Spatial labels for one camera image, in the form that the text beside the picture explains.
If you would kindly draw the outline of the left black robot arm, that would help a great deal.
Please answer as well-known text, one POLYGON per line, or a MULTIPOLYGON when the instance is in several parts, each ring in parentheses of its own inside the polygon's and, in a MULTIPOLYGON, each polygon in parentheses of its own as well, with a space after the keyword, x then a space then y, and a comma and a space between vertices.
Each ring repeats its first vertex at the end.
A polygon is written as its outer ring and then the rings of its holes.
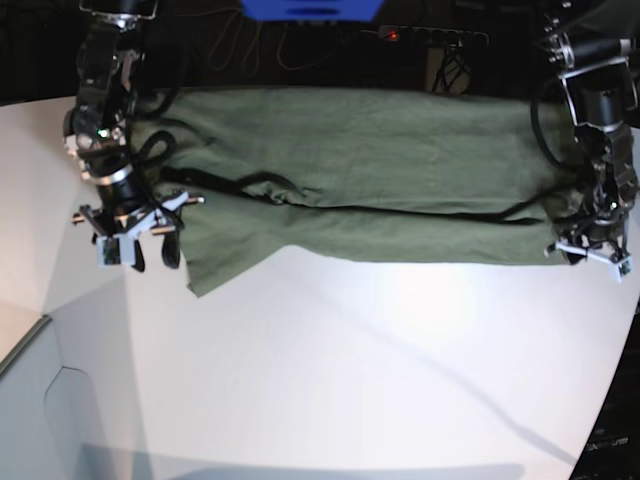
POLYGON ((558 235, 549 253, 573 262, 597 260, 625 276, 632 269, 628 222, 639 195, 633 164, 632 116, 639 87, 631 58, 639 51, 636 1, 543 1, 544 29, 536 45, 554 68, 540 87, 558 85, 573 123, 582 159, 558 160, 544 139, 541 98, 531 102, 536 141, 547 160, 575 178, 577 210, 554 221, 558 235))

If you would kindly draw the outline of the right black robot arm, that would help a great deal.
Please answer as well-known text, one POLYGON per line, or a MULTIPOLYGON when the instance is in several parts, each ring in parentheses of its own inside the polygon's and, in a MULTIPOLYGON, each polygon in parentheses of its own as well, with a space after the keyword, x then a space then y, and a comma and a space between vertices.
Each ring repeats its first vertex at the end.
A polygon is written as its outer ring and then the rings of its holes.
POLYGON ((64 119, 63 143, 78 163, 81 178, 95 188, 101 201, 97 207, 80 206, 71 221, 91 227, 102 267, 144 271, 140 237, 150 233, 163 239, 165 266, 178 268, 182 210, 204 200, 181 190, 160 196, 152 189, 146 172, 175 152, 171 133, 160 130, 141 147, 132 144, 135 122, 163 115, 179 91, 170 89, 152 110, 138 106, 137 83, 145 61, 143 32, 161 7, 159 1, 79 4, 92 23, 76 57, 79 86, 75 104, 64 119))

